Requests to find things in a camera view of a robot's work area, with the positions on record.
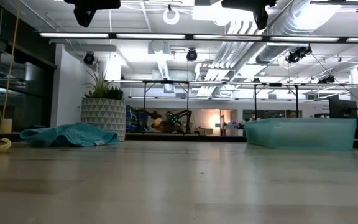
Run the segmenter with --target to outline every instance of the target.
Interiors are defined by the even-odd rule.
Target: exposed ductwork
[[[341,8],[341,6],[310,4],[310,1],[294,0],[278,19],[267,27],[263,34],[310,35],[317,28],[325,24]],[[257,63],[266,65],[272,63],[287,50],[287,46],[255,43],[247,51],[247,56],[237,66],[237,71],[240,73],[245,72],[243,66],[247,64]]]

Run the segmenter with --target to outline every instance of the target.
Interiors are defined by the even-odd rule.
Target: teal towel
[[[105,131],[88,124],[70,124],[56,128],[24,130],[20,137],[37,147],[100,146],[119,144],[115,131]]]

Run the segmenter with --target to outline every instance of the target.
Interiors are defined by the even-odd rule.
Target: white geometric planter
[[[81,122],[107,131],[115,131],[125,140],[126,104],[122,100],[83,98]]]

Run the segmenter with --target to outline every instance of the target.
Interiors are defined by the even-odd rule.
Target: wooden floor
[[[0,223],[358,223],[358,151],[16,146],[0,155]]]

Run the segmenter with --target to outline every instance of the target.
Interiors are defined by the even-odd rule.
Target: translucent plastic bin
[[[275,149],[353,149],[355,119],[270,118],[246,123],[247,142]]]

